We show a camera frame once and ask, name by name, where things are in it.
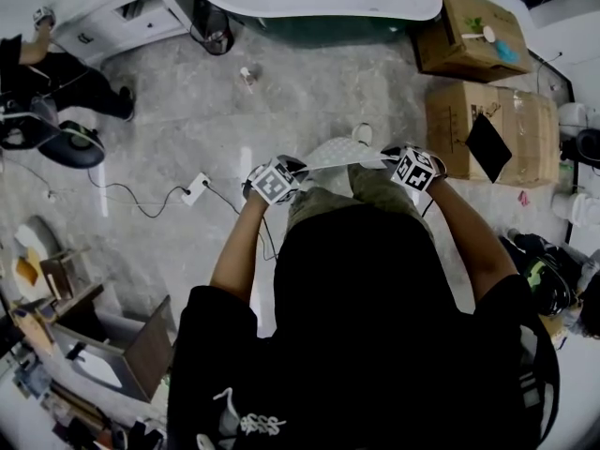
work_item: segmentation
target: power strip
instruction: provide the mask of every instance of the power strip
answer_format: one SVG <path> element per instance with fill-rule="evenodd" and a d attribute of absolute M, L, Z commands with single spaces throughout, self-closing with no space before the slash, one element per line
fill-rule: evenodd
<path fill-rule="evenodd" d="M 189 194 L 182 195 L 181 200 L 183 200 L 185 204 L 192 206 L 198 200 L 198 197 L 206 190 L 207 185 L 210 185 L 210 178 L 202 172 L 198 173 L 198 176 L 194 178 L 194 181 L 187 187 Z"/>

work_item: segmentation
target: black shoe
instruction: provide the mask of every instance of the black shoe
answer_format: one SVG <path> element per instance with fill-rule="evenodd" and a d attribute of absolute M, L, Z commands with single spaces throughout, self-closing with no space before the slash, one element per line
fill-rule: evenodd
<path fill-rule="evenodd" d="M 130 122 L 135 115 L 135 94 L 130 87 L 122 86 L 121 90 L 119 90 L 119 97 L 126 98 L 131 102 L 131 113 L 129 114 L 129 117 L 125 119 L 126 122 Z"/>

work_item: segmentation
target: floor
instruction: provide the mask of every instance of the floor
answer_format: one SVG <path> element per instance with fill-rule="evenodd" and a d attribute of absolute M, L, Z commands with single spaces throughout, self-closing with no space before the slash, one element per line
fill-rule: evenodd
<path fill-rule="evenodd" d="M 258 76 L 251 91 L 240 77 L 242 67 Z M 240 208 L 240 182 L 254 166 L 278 154 L 306 155 L 331 137 L 348 135 L 361 122 L 375 129 L 375 144 L 424 144 L 424 95 L 450 82 L 416 71 L 408 39 L 394 45 L 296 50 L 245 29 L 237 29 L 237 41 L 224 56 L 210 56 L 182 36 L 117 55 L 103 70 L 115 87 L 135 86 L 134 120 L 124 123 L 81 109 L 61 117 L 99 129 L 108 152 L 106 183 L 130 186 L 140 202 L 151 203 L 148 212 L 156 212 L 171 188 L 188 185 L 199 172 Z M 539 81 L 545 95 L 559 103 L 568 100 L 564 83 L 547 68 L 542 68 Z M 498 84 L 536 91 L 537 74 Z M 175 193 L 163 214 L 149 219 L 123 189 L 110 188 L 104 216 L 99 191 L 85 172 L 57 166 L 36 152 L 10 157 L 41 173 L 56 198 L 50 202 L 44 183 L 6 162 L 0 175 L 3 244 L 10 246 L 10 236 L 27 217 L 44 217 L 65 246 L 92 248 L 82 267 L 86 278 L 106 282 L 102 306 L 147 316 L 170 295 L 174 330 L 190 289 L 210 278 L 235 220 L 232 209 L 208 192 L 190 208 Z M 99 179 L 97 171 L 92 176 Z M 343 181 L 340 172 L 329 176 L 331 185 Z M 527 190 L 531 204 L 523 207 L 518 188 L 456 180 L 451 185 L 497 229 L 517 227 L 557 243 L 564 238 L 565 224 L 549 210 L 552 187 Z M 427 203 L 420 202 L 420 208 Z M 282 243 L 286 215 L 287 205 L 266 214 L 276 248 Z M 426 219 L 458 306 L 473 311 L 463 264 L 435 205 Z M 266 254 L 272 254 L 270 247 Z M 268 336 L 275 330 L 275 263 L 263 260 L 261 247 L 257 262 L 252 306 L 260 334 Z M 137 415 L 164 423 L 164 388 L 152 405 L 143 404 L 90 385 L 58 358 L 47 360 L 59 382 L 108 415 L 129 423 Z"/>

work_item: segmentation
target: cardboard box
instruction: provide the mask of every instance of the cardboard box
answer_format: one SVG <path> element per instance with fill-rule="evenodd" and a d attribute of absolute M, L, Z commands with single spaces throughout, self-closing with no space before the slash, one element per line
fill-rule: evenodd
<path fill-rule="evenodd" d="M 484 114 L 513 154 L 498 183 L 534 188 L 558 182 L 559 124 L 549 98 L 512 88 L 459 82 L 426 97 L 427 148 L 449 176 L 489 182 L 466 145 L 473 122 Z"/>
<path fill-rule="evenodd" d="M 485 25 L 492 28 L 497 41 L 517 53 L 516 62 L 502 60 L 495 44 L 482 37 L 462 37 L 482 33 Z M 424 73 L 493 82 L 532 71 L 517 18 L 488 0 L 443 0 L 441 17 L 419 31 L 415 44 Z"/>

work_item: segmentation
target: olive green pants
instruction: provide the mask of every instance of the olive green pants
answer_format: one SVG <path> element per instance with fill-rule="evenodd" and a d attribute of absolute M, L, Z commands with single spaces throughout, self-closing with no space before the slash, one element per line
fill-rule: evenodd
<path fill-rule="evenodd" d="M 298 193 L 290 206 L 287 232 L 307 218 L 347 206 L 368 204 L 384 212 L 410 215 L 421 222 L 433 241 L 431 229 L 415 208 L 411 197 L 403 187 L 387 178 L 384 172 L 365 169 L 356 163 L 348 166 L 348 177 L 353 198 L 337 195 L 321 187 Z"/>

